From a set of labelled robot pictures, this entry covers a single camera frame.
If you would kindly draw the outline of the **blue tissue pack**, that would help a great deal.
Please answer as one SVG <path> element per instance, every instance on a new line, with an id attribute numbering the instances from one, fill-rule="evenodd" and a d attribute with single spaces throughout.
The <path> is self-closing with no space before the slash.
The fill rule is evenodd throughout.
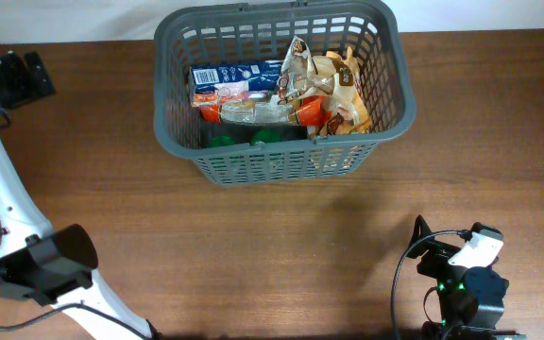
<path id="1" fill-rule="evenodd" d="M 282 60 L 259 60 L 190 69 L 188 88 L 193 107 L 215 106 L 233 99 L 271 94 Z"/>

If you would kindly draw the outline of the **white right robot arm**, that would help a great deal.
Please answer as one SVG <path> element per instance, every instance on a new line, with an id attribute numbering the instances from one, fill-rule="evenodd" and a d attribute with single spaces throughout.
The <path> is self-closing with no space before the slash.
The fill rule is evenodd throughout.
<path id="1" fill-rule="evenodd" d="M 499 330 L 504 314 L 503 299 L 509 280 L 494 271 L 503 247 L 503 234 L 476 222 L 470 229 L 458 229 L 462 246 L 437 239 L 448 230 L 433 232 L 425 219 L 416 218 L 413 235 L 402 259 L 420 259 L 417 273 L 436 280 L 428 292 L 438 296 L 441 318 L 427 319 L 417 339 L 525 339 L 517 331 Z"/>

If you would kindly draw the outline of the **beige brown snack pouch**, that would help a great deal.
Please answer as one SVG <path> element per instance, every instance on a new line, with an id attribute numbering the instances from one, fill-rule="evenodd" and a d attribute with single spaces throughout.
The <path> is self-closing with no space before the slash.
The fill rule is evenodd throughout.
<path id="1" fill-rule="evenodd" d="M 357 93 L 354 73 L 346 61 L 334 52 L 313 56 L 304 40 L 293 38 L 280 68 L 279 104 L 325 96 L 347 105 Z"/>

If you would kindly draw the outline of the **green white cup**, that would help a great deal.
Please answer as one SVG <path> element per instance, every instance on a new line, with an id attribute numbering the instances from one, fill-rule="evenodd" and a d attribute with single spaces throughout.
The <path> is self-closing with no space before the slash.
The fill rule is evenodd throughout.
<path id="1" fill-rule="evenodd" d="M 273 129 L 262 129 L 251 138 L 251 145 L 272 144 L 282 141 L 282 137 Z"/>

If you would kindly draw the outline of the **orange spaghetti pack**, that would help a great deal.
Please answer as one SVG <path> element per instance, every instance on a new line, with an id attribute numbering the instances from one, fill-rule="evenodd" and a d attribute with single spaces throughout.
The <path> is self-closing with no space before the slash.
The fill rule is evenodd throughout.
<path id="1" fill-rule="evenodd" d="M 320 126 L 326 113 L 322 109 L 323 96 L 311 96 L 285 104 L 246 100 L 200 108 L 209 122 L 244 126 Z"/>

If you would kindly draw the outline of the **beige coffee pouch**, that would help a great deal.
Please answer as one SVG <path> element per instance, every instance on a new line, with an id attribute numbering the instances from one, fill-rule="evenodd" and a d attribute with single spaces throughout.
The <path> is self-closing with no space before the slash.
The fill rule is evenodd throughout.
<path id="1" fill-rule="evenodd" d="M 364 104 L 360 67 L 348 47 L 346 57 L 328 51 L 313 56 L 316 86 L 325 93 L 321 104 L 321 122 L 308 127 L 308 137 L 366 134 L 372 130 L 372 118 Z"/>

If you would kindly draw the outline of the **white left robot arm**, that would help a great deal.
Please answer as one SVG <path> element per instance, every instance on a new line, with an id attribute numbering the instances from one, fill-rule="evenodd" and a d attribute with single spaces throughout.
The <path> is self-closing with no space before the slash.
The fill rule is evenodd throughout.
<path id="1" fill-rule="evenodd" d="M 98 270 L 98 258 L 80 225 L 54 230 L 21 182 L 0 139 L 0 298 L 34 300 L 53 315 L 71 317 L 95 339 L 158 339 Z"/>

